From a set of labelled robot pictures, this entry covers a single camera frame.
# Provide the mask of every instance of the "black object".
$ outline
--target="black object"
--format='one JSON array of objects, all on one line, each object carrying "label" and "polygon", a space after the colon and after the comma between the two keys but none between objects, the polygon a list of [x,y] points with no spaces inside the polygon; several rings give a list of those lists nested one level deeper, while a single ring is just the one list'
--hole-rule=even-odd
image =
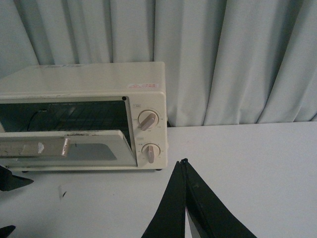
[{"label": "black object", "polygon": [[29,178],[23,178],[12,175],[12,172],[0,166],[0,190],[11,191],[19,187],[24,187],[33,183],[34,181]]},{"label": "black object", "polygon": [[12,231],[14,231],[15,226],[7,226],[7,227],[3,227],[0,228],[0,238],[7,238]]},{"label": "black object", "polygon": [[256,238],[225,207],[187,159],[176,163],[158,210],[142,238],[184,238],[186,207],[193,237]]}]

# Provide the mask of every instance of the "white table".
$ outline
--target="white table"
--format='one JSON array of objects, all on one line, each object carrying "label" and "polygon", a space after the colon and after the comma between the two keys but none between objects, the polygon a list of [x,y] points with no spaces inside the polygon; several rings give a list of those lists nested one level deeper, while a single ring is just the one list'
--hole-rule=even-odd
[{"label": "white table", "polygon": [[160,172],[15,173],[35,182],[0,192],[0,227],[17,226],[10,238],[140,238],[188,158],[258,238],[317,236],[317,122],[169,128],[168,141]]}]

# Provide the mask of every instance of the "toaster oven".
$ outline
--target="toaster oven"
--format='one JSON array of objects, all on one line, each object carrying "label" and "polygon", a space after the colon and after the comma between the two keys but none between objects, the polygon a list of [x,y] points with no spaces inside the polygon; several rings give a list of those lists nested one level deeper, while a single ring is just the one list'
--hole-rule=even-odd
[{"label": "toaster oven", "polygon": [[162,169],[166,121],[163,62],[30,66],[0,79],[0,165]]}]

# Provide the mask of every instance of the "open oven door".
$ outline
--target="open oven door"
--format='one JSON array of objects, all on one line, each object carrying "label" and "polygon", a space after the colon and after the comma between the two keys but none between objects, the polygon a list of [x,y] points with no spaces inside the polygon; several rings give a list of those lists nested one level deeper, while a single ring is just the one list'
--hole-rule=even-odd
[{"label": "open oven door", "polygon": [[0,165],[14,171],[105,170],[136,167],[120,130],[5,132]]}]

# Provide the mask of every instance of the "temperature knob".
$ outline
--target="temperature knob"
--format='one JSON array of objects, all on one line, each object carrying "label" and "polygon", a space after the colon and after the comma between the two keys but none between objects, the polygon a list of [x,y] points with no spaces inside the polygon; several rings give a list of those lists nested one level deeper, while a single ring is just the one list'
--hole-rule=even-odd
[{"label": "temperature knob", "polygon": [[157,114],[151,110],[146,110],[140,113],[139,115],[139,123],[141,130],[147,130],[148,128],[152,128],[159,121],[159,117]]},{"label": "temperature knob", "polygon": [[155,144],[146,144],[142,148],[143,155],[148,158],[149,163],[152,164],[154,159],[159,156],[160,150],[159,147]]}]

